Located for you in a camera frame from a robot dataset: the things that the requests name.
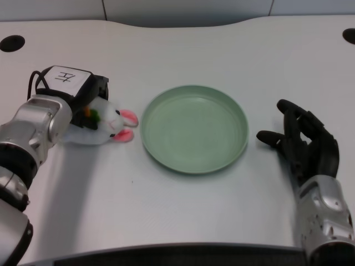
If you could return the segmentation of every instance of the white table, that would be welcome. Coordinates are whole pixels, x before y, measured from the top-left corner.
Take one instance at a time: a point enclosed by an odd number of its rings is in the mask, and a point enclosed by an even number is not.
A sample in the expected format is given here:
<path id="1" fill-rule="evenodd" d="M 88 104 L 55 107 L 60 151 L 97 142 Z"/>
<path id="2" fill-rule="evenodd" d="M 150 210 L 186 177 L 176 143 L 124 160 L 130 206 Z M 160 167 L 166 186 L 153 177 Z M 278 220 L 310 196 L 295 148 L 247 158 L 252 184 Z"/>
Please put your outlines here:
<path id="1" fill-rule="evenodd" d="M 110 100 L 141 117 L 158 93 L 184 84 L 217 88 L 244 109 L 244 155 L 218 173 L 186 177 L 146 154 L 139 129 L 127 144 L 53 148 L 29 190 L 34 237 L 21 263 L 105 249 L 176 242 L 293 246 L 295 203 L 276 152 L 256 140 L 282 132 L 278 100 L 311 110 L 340 147 L 338 171 L 355 215 L 355 16 L 267 17 L 212 28 L 149 29 L 103 21 L 10 22 L 0 39 L 0 123 L 26 100 L 32 71 L 51 65 L 110 79 Z"/>

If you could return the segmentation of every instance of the plush toy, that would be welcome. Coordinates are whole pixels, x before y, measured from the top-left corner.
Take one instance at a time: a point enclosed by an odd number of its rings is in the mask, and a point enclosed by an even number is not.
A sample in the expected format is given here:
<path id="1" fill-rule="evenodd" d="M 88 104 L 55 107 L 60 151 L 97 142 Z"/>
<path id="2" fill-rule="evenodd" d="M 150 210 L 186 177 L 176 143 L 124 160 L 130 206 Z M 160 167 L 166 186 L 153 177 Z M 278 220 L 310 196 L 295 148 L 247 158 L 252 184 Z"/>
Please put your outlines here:
<path id="1" fill-rule="evenodd" d="M 138 126 L 137 116 L 129 110 L 117 110 L 114 104 L 96 97 L 81 113 L 76 115 L 64 136 L 63 142 L 100 145 L 107 141 L 128 142 L 134 137 L 132 129 Z"/>

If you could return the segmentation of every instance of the green plastic dish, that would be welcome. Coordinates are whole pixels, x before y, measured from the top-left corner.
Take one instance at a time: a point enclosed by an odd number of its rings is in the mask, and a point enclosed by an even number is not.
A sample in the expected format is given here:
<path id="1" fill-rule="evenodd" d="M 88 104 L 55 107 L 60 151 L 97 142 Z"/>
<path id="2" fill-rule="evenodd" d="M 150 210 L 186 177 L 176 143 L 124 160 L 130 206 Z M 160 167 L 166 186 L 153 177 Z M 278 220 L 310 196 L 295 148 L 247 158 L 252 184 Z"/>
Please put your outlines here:
<path id="1" fill-rule="evenodd" d="M 148 105 L 140 133 L 158 162 L 201 174 L 234 162 L 247 145 L 249 127 L 243 110 L 228 95 L 187 85 L 163 92 Z"/>

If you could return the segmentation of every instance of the stuffed bunny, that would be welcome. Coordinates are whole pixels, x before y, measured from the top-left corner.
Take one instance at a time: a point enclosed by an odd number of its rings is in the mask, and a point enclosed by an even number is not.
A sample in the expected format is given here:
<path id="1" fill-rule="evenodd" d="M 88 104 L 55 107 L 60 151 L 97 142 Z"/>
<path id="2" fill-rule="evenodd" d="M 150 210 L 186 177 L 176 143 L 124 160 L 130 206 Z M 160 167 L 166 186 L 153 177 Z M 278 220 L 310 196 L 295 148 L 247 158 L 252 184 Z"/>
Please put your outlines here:
<path id="1" fill-rule="evenodd" d="M 100 145 L 110 140 L 128 142 L 134 134 L 131 129 L 124 129 L 124 126 L 138 126 L 138 118 L 132 111 L 117 110 L 112 103 L 100 97 L 96 97 L 83 113 L 97 129 L 70 124 L 62 137 L 63 142 L 85 145 Z"/>

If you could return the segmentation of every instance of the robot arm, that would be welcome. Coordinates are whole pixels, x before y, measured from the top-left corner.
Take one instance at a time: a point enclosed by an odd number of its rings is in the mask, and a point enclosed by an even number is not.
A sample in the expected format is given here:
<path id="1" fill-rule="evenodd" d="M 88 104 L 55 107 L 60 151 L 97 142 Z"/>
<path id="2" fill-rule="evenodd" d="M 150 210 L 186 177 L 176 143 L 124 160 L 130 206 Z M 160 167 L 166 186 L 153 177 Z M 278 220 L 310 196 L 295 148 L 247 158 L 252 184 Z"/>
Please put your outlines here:
<path id="1" fill-rule="evenodd" d="M 31 241 L 28 189 L 71 119 L 63 99 L 35 95 L 0 127 L 0 265 L 16 265 Z"/>
<path id="2" fill-rule="evenodd" d="M 17 265 L 31 242 L 33 227 L 22 212 L 30 203 L 28 189 L 46 161 L 48 150 L 70 123 L 81 127 L 87 124 L 83 107 L 97 96 L 108 99 L 107 78 L 61 66 L 42 73 L 35 71 L 30 78 L 28 98 L 34 74 L 40 77 L 36 95 L 0 127 L 1 266 Z"/>
<path id="3" fill-rule="evenodd" d="M 350 211 L 336 180 L 338 143 L 311 112 L 280 100 L 285 134 L 260 131 L 257 138 L 288 162 L 298 184 L 297 238 L 310 265 L 355 265 Z M 301 140 L 300 133 L 312 140 Z"/>

